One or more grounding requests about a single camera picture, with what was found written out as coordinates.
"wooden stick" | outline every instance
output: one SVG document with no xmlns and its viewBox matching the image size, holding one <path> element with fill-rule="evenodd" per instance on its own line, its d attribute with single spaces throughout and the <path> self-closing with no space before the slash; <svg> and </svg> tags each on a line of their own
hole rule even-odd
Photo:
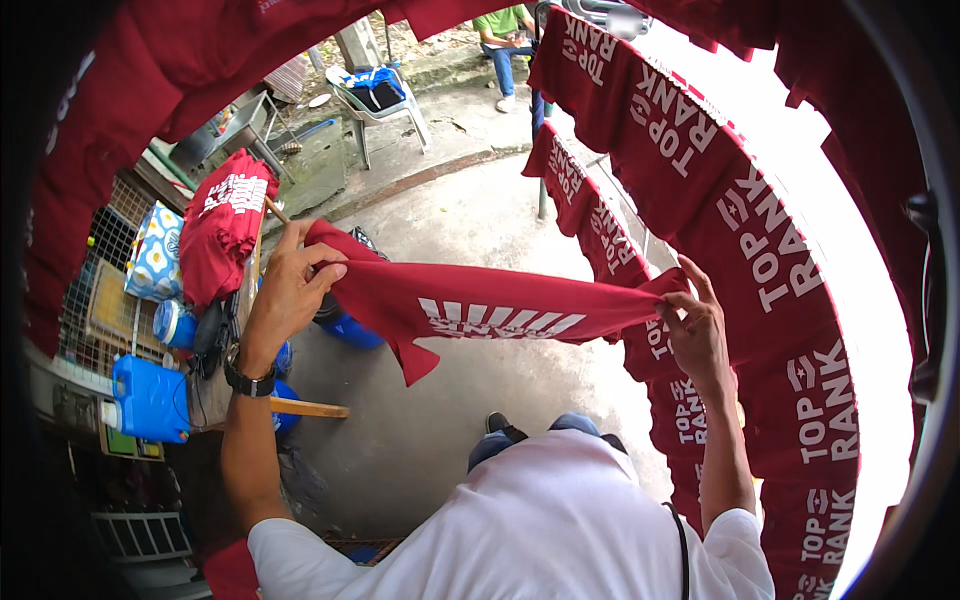
<svg viewBox="0 0 960 600">
<path fill-rule="evenodd" d="M 346 419 L 350 409 L 336 404 L 318 404 L 270 396 L 270 410 L 285 415 L 304 415 L 305 417 L 330 417 L 332 419 Z"/>
<path fill-rule="evenodd" d="M 280 222 L 283 223 L 283 225 L 290 225 L 290 219 L 287 217 L 287 215 L 283 214 L 279 208 L 276 207 L 274 201 L 270 200 L 266 196 L 263 197 L 263 201 L 267 204 L 267 208 L 270 208 L 270 212 L 274 213 Z"/>
</svg>

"white shirt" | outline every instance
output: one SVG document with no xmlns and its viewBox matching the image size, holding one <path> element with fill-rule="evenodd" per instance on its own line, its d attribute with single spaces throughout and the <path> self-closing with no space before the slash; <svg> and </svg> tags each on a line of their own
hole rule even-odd
<svg viewBox="0 0 960 600">
<path fill-rule="evenodd" d="M 684 523 L 691 598 L 773 598 L 756 517 Z M 386 559 L 357 566 L 295 521 L 247 540 L 267 600 L 650 598 L 680 600 L 680 533 L 630 459 L 576 430 L 548 431 L 478 465 Z"/>
</svg>

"man's left hand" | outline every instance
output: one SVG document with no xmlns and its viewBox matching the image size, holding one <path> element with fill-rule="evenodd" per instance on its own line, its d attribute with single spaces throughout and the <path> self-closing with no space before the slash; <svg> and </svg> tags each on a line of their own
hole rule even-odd
<svg viewBox="0 0 960 600">
<path fill-rule="evenodd" d="M 277 242 L 240 339 L 237 368 L 250 379 L 269 371 L 283 343 L 313 319 L 324 294 L 347 272 L 347 257 L 327 244 L 300 249 L 314 220 L 294 221 Z M 312 266 L 329 264 L 318 272 Z"/>
</svg>

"man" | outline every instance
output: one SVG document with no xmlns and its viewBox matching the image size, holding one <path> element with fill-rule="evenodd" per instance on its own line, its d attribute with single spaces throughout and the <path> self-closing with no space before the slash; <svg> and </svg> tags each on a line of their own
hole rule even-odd
<svg viewBox="0 0 960 600">
<path fill-rule="evenodd" d="M 527 30 L 534 31 L 534 20 L 522 4 L 473 19 L 474 31 L 480 32 L 480 47 L 484 54 L 493 59 L 493 70 L 500 83 L 503 100 L 496 103 L 496 109 L 500 112 L 510 112 L 516 101 L 510 58 L 533 56 L 533 48 L 526 35 L 518 31 L 517 23 L 523 23 Z"/>
<path fill-rule="evenodd" d="M 231 363 L 249 379 L 271 370 L 283 341 L 310 323 L 348 272 L 326 245 L 298 250 L 309 227 L 288 226 L 270 259 Z M 309 266 L 320 262 L 332 264 L 314 274 Z M 499 431 L 471 454 L 466 482 L 382 563 L 356 566 L 291 518 L 278 494 L 270 404 L 234 395 L 224 482 L 249 532 L 264 597 L 772 598 L 723 311 L 707 276 L 685 257 L 681 265 L 699 300 L 668 294 L 659 311 L 677 364 L 707 409 L 703 541 L 643 492 L 626 454 L 598 438 L 586 417 L 568 415 L 555 430 L 523 439 L 494 413 L 488 429 Z"/>
</svg>

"shoe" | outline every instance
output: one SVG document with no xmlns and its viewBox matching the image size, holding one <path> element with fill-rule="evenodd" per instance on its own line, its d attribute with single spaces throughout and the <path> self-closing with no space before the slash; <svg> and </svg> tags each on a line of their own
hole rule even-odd
<svg viewBox="0 0 960 600">
<path fill-rule="evenodd" d="M 494 431 L 500 431 L 501 429 L 506 429 L 510 426 L 510 422 L 506 417 L 503 416 L 503 413 L 498 413 L 493 411 L 487 415 L 487 433 L 493 433 Z"/>
<path fill-rule="evenodd" d="M 602 436 L 600 436 L 600 439 L 606 442 L 607 444 L 610 444 L 617 450 L 620 450 L 624 454 L 627 454 L 627 448 L 623 447 L 623 442 L 620 442 L 620 438 L 617 438 L 616 435 L 614 435 L 613 433 L 605 433 Z"/>
<path fill-rule="evenodd" d="M 510 112 L 516 104 L 516 96 L 505 96 L 503 100 L 496 103 L 496 109 L 500 112 Z"/>
</svg>

